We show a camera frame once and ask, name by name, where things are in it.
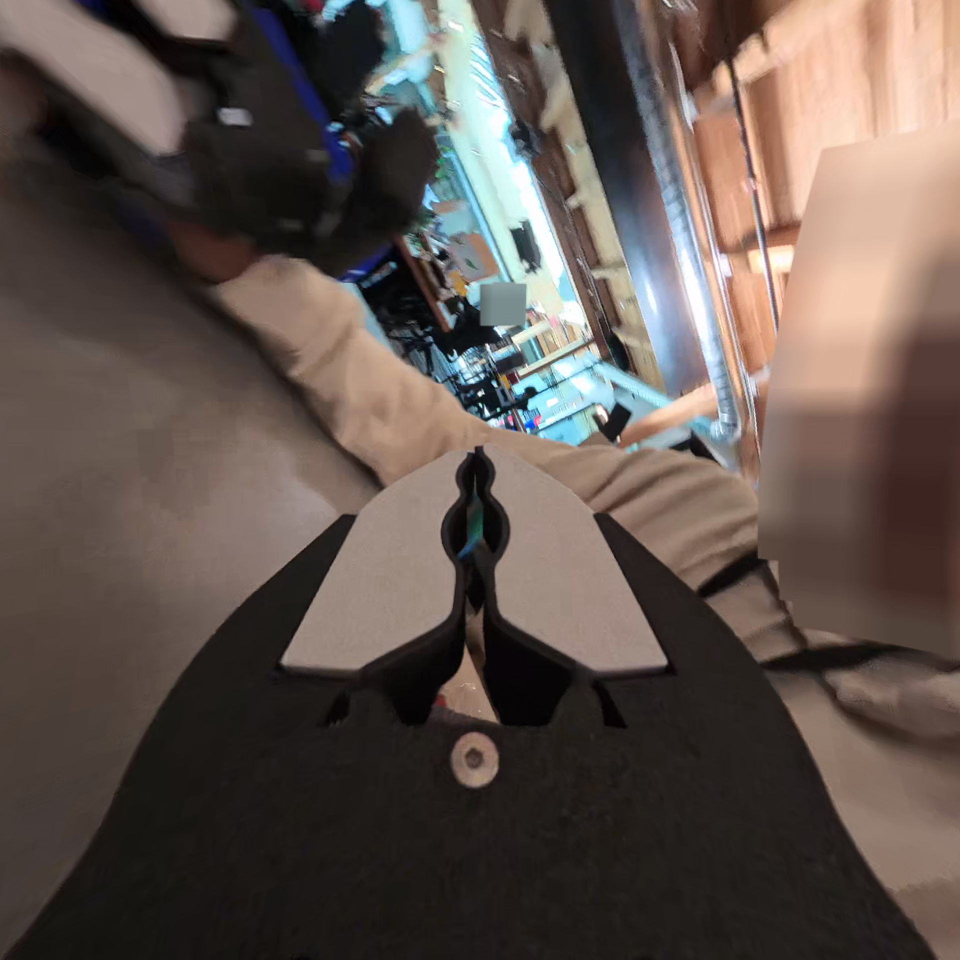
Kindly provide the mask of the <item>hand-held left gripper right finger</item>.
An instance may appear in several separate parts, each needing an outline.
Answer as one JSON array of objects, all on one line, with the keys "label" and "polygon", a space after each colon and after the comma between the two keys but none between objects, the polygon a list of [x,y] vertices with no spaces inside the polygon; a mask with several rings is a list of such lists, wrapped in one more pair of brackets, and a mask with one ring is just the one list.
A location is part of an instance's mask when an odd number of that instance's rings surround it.
[{"label": "hand-held left gripper right finger", "polygon": [[596,514],[547,473],[480,448],[489,557],[484,683],[505,726],[545,726],[584,682],[658,676],[668,658]]}]

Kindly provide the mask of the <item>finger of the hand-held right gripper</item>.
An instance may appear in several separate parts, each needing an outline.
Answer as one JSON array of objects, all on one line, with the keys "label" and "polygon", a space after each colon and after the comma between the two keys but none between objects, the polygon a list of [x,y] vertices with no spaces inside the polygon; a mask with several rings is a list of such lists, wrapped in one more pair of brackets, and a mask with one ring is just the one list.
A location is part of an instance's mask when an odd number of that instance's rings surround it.
[{"label": "finger of the hand-held right gripper", "polygon": [[150,23],[165,35],[185,42],[226,42],[238,15],[229,1],[138,1]]},{"label": "finger of the hand-held right gripper", "polygon": [[91,13],[3,13],[1,41],[146,152],[180,151],[186,116],[174,80],[126,33]]}]

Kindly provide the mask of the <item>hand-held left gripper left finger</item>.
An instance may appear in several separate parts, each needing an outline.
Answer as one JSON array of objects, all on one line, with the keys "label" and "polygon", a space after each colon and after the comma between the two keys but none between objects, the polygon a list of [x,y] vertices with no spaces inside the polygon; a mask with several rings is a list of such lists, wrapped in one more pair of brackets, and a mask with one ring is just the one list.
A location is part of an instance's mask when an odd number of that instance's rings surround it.
[{"label": "hand-held left gripper left finger", "polygon": [[282,654],[285,671],[376,687],[408,723],[423,722],[438,699],[480,719],[459,557],[473,459],[445,454],[360,510]]}]

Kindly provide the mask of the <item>black braided cable blue plugs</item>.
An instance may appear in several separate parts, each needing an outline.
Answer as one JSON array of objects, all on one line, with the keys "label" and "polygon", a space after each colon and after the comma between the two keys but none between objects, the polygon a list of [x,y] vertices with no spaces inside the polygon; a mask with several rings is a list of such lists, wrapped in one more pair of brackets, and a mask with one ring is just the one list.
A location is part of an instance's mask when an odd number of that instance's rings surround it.
[{"label": "black braided cable blue plugs", "polygon": [[477,478],[478,465],[476,453],[470,454],[464,474],[467,493],[463,514],[463,544],[458,551],[458,559],[464,570],[465,594],[470,608],[480,612],[484,604],[485,587],[478,567],[478,557],[486,549],[484,506],[479,495]]}]

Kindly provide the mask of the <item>person's right hand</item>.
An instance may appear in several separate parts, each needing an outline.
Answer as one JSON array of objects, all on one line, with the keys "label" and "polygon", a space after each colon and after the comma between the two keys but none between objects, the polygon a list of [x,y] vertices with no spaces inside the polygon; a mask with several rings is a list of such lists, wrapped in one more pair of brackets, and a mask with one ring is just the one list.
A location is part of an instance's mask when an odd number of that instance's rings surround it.
[{"label": "person's right hand", "polygon": [[232,282],[260,259],[248,240],[221,236],[196,222],[170,220],[167,234],[179,265],[202,283]]}]

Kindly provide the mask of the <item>wooden board green leaves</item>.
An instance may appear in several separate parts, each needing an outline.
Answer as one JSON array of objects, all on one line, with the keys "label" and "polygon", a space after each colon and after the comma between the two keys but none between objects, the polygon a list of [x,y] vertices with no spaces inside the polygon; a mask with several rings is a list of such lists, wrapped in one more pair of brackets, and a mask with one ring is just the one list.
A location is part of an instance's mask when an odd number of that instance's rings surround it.
[{"label": "wooden board green leaves", "polygon": [[500,277],[498,259],[481,232],[457,232],[449,235],[447,253],[466,284]]}]

